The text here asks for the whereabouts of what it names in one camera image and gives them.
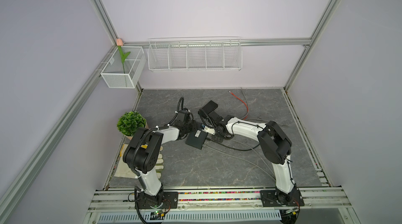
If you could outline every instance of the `white wire shelf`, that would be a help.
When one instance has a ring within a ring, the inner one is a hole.
[[[131,52],[124,61],[124,67],[116,48],[100,74],[109,88],[135,88],[146,63],[144,50],[140,46],[122,46],[121,49],[124,53]]]
[[[240,38],[197,38],[197,42],[164,38],[149,40],[148,65],[153,72],[161,71],[227,71],[242,68]]]

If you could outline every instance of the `green artificial plant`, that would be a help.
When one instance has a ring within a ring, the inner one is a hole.
[[[133,136],[138,127],[145,127],[146,120],[138,111],[126,112],[117,122],[117,128],[126,136]]]
[[[124,70],[124,61],[125,59],[128,57],[128,55],[130,55],[131,51],[128,51],[126,53],[123,52],[123,50],[121,49],[121,46],[117,46],[120,52],[120,57],[121,57],[121,64],[123,65],[123,72],[125,73]]]

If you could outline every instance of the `flower pot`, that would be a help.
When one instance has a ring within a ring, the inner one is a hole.
[[[148,122],[145,124],[145,128],[149,129],[148,127]],[[133,138],[133,136],[126,136],[126,138],[128,138],[129,140],[131,140]]]

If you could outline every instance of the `white label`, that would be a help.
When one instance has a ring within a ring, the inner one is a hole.
[[[110,60],[109,60],[109,64],[113,64],[113,62],[115,61],[115,58],[112,56],[111,58],[110,58]]]

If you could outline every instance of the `ventilation grille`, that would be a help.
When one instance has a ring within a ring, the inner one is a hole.
[[[150,211],[141,213],[147,222],[161,222],[149,220]],[[226,222],[226,221],[255,221],[281,220],[279,210],[229,210],[229,211],[171,211],[163,222]],[[102,213],[98,224],[102,223],[140,223],[137,213]]]

